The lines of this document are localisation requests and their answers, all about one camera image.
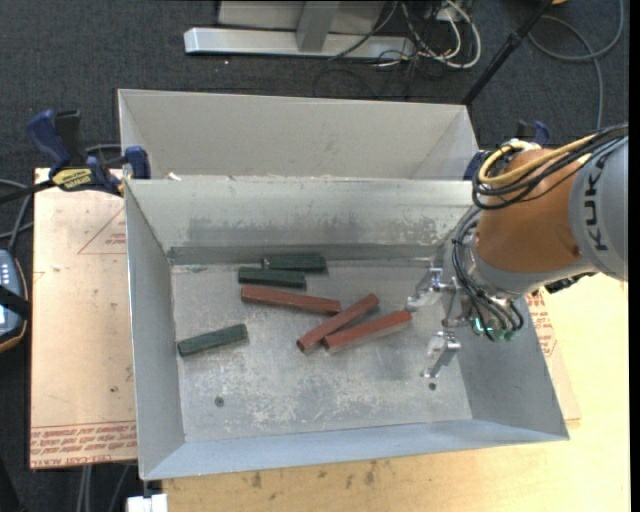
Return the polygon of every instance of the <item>red brick stick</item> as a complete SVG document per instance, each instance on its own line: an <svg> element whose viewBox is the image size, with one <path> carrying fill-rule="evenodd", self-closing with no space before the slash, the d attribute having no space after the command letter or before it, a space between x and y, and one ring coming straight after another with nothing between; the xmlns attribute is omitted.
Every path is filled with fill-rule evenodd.
<svg viewBox="0 0 640 512"><path fill-rule="evenodd" d="M352 341L365 341L389 334L405 326L410 320L411 313L396 311L370 322L358 324L349 329L325 336L322 344L329 352L335 352Z"/></svg>
<svg viewBox="0 0 640 512"><path fill-rule="evenodd" d="M360 318L362 315L376 308L379 303L380 300L373 293L367 295L365 298L331 317L326 322L320 324L314 329L311 329L298 339L296 345L298 345L298 348L304 352L316 343L322 341L325 336L328 336L329 334L344 327L349 322L352 322L356 318Z"/></svg>
<svg viewBox="0 0 640 512"><path fill-rule="evenodd" d="M324 313L327 315L333 315L342 311L340 301L334 299L272 290L269 288L261 288L260 286L243 286L240 292L240 298L242 302L302 309L304 311Z"/></svg>

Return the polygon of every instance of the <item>dark green block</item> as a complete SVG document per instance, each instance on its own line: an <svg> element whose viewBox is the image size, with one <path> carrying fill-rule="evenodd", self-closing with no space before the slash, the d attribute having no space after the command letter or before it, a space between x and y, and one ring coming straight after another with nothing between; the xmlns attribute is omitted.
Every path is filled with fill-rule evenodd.
<svg viewBox="0 0 640 512"><path fill-rule="evenodd" d="M238 270L240 283L287 286L289 288L305 288L307 280L304 272L296 270L272 270L254 267L240 267Z"/></svg>
<svg viewBox="0 0 640 512"><path fill-rule="evenodd" d="M324 272L327 270L327 260L319 254L279 254L262 258L262 266L271 270Z"/></svg>
<svg viewBox="0 0 640 512"><path fill-rule="evenodd" d="M182 340L178 343L178 352L181 356L188 356L247 339L249 339L249 333L246 325L238 324Z"/></svg>

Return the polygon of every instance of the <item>gray carpet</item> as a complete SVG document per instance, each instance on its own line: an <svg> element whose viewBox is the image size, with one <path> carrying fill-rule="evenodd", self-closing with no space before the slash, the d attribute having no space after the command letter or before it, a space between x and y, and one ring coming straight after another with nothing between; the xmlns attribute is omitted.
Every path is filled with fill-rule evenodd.
<svg viewBox="0 0 640 512"><path fill-rule="evenodd" d="M597 128L598 72L600 126L628 121L630 1L623 3L622 37L598 58L599 70L593 60L568 63L549 57L529 40L515 49L469 107L483 149L514 136L519 120L545 123L553 145ZM25 132L31 117L44 109L79 109L88 144L117 142L119 88L460 103L536 5L534 0L474 1L480 62L463 71L424 62L410 73L406 65L380 70L350 59L185 55L183 33L211 26L214 2L0 0L0 178L26 184L34 167L50 163ZM568 0L548 14L573 26L594 51L614 38L619 19L617 0ZM394 19L387 31L403 32L401 21ZM561 23L542 19L532 33L553 51L587 52ZM18 207L19 202L0 205L0 233L12 227ZM32 218L31 211L27 217ZM0 247L5 242L0 240ZM19 238L16 254L29 276L30 232ZM80 470L28 469L29 351L27 336L0 354L0 459L30 511L75 510ZM108 509L122 471L117 464L94 468L92 510ZM129 471L122 496L142 492L135 473Z"/></svg>

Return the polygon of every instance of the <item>wooden block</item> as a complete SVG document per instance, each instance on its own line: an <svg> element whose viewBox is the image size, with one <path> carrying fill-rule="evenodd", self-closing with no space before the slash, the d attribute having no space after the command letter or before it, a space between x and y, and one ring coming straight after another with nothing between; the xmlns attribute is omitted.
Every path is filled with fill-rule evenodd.
<svg viewBox="0 0 640 512"><path fill-rule="evenodd" d="M272 270L254 267L240 267L238 270L240 283L286 286L288 288L305 288L307 280L304 272L296 270Z"/></svg>
<svg viewBox="0 0 640 512"><path fill-rule="evenodd" d="M368 341L395 332L407 325L410 320L411 313L396 311L376 320L325 336L322 344L329 352L336 352L356 340Z"/></svg>
<svg viewBox="0 0 640 512"><path fill-rule="evenodd" d="M320 343L325 336L336 332L338 329L344 327L348 323L353 322L357 318L360 318L364 314L375 309L379 303L380 300L373 293L367 295L355 304L349 306L347 309L331 317L326 322L320 324L314 329L311 329L309 332L298 339L296 345L298 345L298 348L300 350L305 352L317 343Z"/></svg>
<svg viewBox="0 0 640 512"><path fill-rule="evenodd" d="M247 327L244 324L238 324L182 340L178 343L178 352L184 357L247 339L249 339Z"/></svg>
<svg viewBox="0 0 640 512"><path fill-rule="evenodd" d="M300 295L298 293L284 292L261 288L259 286L243 286L240 291L242 302L255 304L267 304L272 306L282 306L314 313L325 313L333 315L342 311L340 301L326 299L323 297L313 297L311 295Z"/></svg>
<svg viewBox="0 0 640 512"><path fill-rule="evenodd" d="M281 254L265 256L262 266L273 270L301 270L303 272L324 272L327 260L319 254Z"/></svg>

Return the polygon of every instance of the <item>cardboard sheet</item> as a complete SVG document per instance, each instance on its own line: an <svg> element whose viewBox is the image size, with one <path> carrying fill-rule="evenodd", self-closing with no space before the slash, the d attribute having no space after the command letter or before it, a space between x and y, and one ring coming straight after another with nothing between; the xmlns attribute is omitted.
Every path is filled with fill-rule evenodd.
<svg viewBox="0 0 640 512"><path fill-rule="evenodd" d="M50 189L34 217L30 467L133 460L123 200Z"/></svg>

